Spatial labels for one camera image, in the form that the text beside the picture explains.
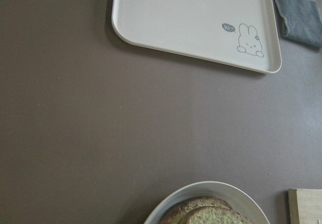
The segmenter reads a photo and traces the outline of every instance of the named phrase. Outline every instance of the speech bubble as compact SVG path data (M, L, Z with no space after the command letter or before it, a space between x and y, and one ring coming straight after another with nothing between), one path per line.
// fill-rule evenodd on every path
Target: speech bubble
M235 27L233 25L230 25L230 24L222 24L221 26L227 32L235 32L236 33L236 29L235 29Z

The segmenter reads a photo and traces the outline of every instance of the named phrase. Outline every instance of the white plate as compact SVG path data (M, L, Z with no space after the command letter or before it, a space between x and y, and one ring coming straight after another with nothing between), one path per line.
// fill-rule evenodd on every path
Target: white plate
M281 67L272 0L114 0L126 42L263 73Z
M174 204L199 196L212 196L227 201L234 211L246 216L253 223L269 224L259 206L238 188L222 182L203 181L187 185L169 195L149 215L144 224L158 224L163 214Z

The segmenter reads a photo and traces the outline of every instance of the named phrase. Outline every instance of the gray table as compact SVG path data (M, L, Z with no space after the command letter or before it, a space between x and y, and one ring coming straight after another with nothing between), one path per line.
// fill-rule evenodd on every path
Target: gray table
M322 188L322 51L280 38L266 76L129 45L111 8L1 0L0 222L139 224L216 180L288 223Z

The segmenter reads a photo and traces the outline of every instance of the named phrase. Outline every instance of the white bowl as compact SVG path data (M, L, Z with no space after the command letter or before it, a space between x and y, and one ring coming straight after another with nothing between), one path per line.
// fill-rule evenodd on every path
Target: white bowl
M173 192L151 212L144 224L158 224L163 214L174 204L193 197L211 196L227 201L234 211L246 216L254 224L269 224L260 207L238 188L216 181L197 182Z

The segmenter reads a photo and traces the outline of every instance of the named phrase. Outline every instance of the bread slice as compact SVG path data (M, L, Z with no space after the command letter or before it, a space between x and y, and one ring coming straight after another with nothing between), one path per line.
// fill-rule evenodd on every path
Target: bread slice
M232 209L224 200L214 197L197 197L182 201L171 207L162 217L159 224L178 224L179 221L191 210L202 206L219 206Z
M221 207L204 206L186 214L180 224L253 224L241 214Z

